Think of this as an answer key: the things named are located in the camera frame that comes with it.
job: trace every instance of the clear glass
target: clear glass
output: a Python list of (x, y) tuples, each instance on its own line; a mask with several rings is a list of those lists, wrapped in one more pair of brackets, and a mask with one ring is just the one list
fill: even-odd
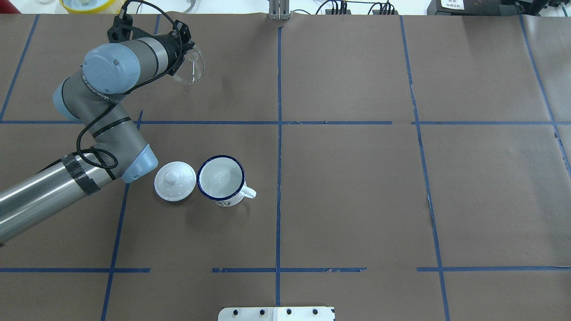
[(172, 77), (185, 85), (192, 85), (202, 79), (205, 68), (202, 52), (195, 45), (184, 55), (184, 62)]

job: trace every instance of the blue joint cap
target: blue joint cap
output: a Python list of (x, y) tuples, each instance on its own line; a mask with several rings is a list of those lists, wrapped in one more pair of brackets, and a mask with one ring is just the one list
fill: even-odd
[(106, 43), (89, 51), (82, 69), (93, 88), (104, 94), (124, 93), (137, 84), (141, 74), (139, 58), (119, 43)]
[(77, 117), (73, 116), (67, 109), (66, 104), (63, 102), (63, 84), (66, 83), (67, 79), (64, 80), (58, 88), (55, 90), (52, 100), (54, 101), (55, 109), (59, 111), (65, 118), (72, 122), (81, 122)]
[(151, 146), (147, 144), (139, 156), (129, 165), (129, 168), (127, 168), (123, 176), (121, 176), (121, 179), (123, 179), (125, 183), (132, 183), (139, 177), (155, 169), (158, 165), (159, 161), (152, 152)]

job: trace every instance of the red object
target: red object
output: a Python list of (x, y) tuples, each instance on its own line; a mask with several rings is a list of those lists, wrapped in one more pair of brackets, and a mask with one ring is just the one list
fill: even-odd
[(14, 5), (8, 0), (0, 0), (0, 13), (21, 13)]

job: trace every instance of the blue mug rim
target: blue mug rim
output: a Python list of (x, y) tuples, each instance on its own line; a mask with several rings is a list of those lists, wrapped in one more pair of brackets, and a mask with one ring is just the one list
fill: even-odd
[[(202, 189), (202, 185), (200, 184), (200, 173), (202, 173), (202, 170), (204, 169), (205, 165), (210, 163), (212, 160), (217, 159), (217, 158), (230, 158), (232, 159), (234, 162), (236, 162), (236, 164), (238, 164), (238, 166), (240, 167), (240, 170), (242, 171), (242, 183), (240, 184), (240, 186), (238, 187), (238, 189), (232, 193), (230, 196), (227, 197), (222, 197), (222, 198), (218, 198), (218, 197), (214, 197), (214, 196), (210, 196), (208, 193), (206, 193), (203, 189)], [(207, 198), (210, 198), (211, 200), (227, 200), (227, 199), (231, 199), (234, 196), (236, 196), (240, 190), (242, 190), (242, 187), (244, 187), (244, 183), (246, 182), (246, 174), (244, 173), (244, 167), (242, 167), (242, 164), (235, 159), (232, 156), (229, 155), (216, 155), (216, 156), (212, 156), (211, 158), (208, 158), (200, 167), (200, 169), (198, 170), (198, 174), (196, 175), (196, 181), (198, 182), (198, 189), (200, 190), (200, 192), (206, 196)]]

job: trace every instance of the mug handle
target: mug handle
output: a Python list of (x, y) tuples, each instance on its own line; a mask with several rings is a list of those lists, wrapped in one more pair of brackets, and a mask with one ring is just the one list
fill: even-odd
[(257, 194), (255, 190), (249, 188), (246, 185), (242, 186), (240, 192), (242, 192), (242, 194), (244, 194), (244, 196), (246, 196), (247, 198), (254, 198), (256, 197)]

